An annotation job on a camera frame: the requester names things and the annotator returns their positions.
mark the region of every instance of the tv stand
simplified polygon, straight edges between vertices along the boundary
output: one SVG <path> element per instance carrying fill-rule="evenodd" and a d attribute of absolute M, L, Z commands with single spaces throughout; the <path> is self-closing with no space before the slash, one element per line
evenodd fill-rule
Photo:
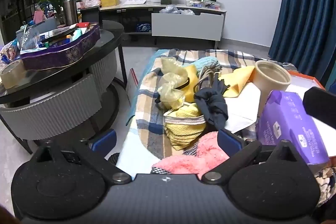
<path fill-rule="evenodd" d="M 109 7 L 92 7 L 82 9 L 83 21 L 113 20 L 124 26 L 129 35 L 152 35 L 155 37 L 188 37 L 206 39 L 214 42 L 218 48 L 225 23 L 225 10 L 191 7 L 175 4 L 179 9 L 191 9 L 195 16 L 181 14 L 160 14 L 159 11 L 166 7 L 160 3 L 147 2 L 145 4 L 116 5 Z M 152 32 L 137 32 L 139 22 L 152 24 Z"/>

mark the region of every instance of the cup rim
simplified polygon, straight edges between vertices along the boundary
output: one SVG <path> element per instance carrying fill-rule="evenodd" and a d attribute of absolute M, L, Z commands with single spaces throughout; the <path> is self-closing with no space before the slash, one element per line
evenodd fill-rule
<path fill-rule="evenodd" d="M 274 68 L 276 68 L 278 71 L 280 71 L 281 73 L 285 74 L 287 76 L 287 78 L 289 79 L 288 82 L 280 82 L 280 81 L 277 81 L 271 77 L 269 77 L 268 75 L 266 75 L 265 73 L 263 73 L 260 68 L 259 68 L 259 65 L 260 64 L 267 64 L 267 65 L 272 65 Z M 267 61 L 267 60 L 259 60 L 255 63 L 255 68 L 256 70 L 258 71 L 258 73 L 260 73 L 263 77 L 265 77 L 266 79 L 268 80 L 271 80 L 277 84 L 280 84 L 280 85 L 290 85 L 290 83 L 292 82 L 292 77 L 291 75 L 289 74 L 288 71 L 286 71 L 283 67 L 279 66 L 278 64 L 274 63 L 274 62 L 271 62 L 271 61 Z"/>

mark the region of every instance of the teal towel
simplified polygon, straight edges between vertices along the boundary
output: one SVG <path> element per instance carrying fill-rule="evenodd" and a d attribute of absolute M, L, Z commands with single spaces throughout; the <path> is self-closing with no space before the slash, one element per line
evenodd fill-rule
<path fill-rule="evenodd" d="M 195 65 L 197 70 L 197 76 L 199 76 L 199 73 L 201 72 L 203 67 L 207 67 L 208 69 L 212 69 L 213 71 L 220 71 L 222 69 L 222 65 L 218 62 L 218 59 L 212 56 L 200 58 L 193 63 L 183 65 L 183 67 L 187 67 L 190 65 Z"/>

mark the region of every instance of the plaid blanket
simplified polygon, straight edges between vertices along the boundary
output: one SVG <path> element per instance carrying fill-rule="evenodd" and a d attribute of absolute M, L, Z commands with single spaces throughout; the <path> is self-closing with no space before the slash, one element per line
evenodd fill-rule
<path fill-rule="evenodd" d="M 228 50 L 205 50 L 205 51 L 180 51 L 171 49 L 154 60 L 151 71 L 143 78 L 139 90 L 135 107 L 135 119 L 137 131 L 145 148 L 159 159 L 171 155 L 179 155 L 183 150 L 176 151 L 170 145 L 169 139 L 164 134 L 163 114 L 164 109 L 159 108 L 155 103 L 158 97 L 158 83 L 162 77 L 161 57 L 174 57 L 181 65 L 193 63 L 195 60 L 206 56 L 216 57 L 223 66 L 222 73 L 232 73 L 233 70 L 245 66 L 253 66 L 256 61 L 262 58 L 255 57 L 243 52 L 230 52 Z M 292 64 L 282 64 L 285 69 L 296 70 Z"/>

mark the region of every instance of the packing tape roll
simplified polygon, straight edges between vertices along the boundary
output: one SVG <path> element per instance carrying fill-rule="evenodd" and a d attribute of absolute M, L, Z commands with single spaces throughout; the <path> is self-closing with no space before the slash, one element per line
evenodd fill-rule
<path fill-rule="evenodd" d="M 10 63 L 0 72 L 1 81 L 5 89 L 10 89 L 17 85 L 25 75 L 26 71 L 21 60 Z"/>

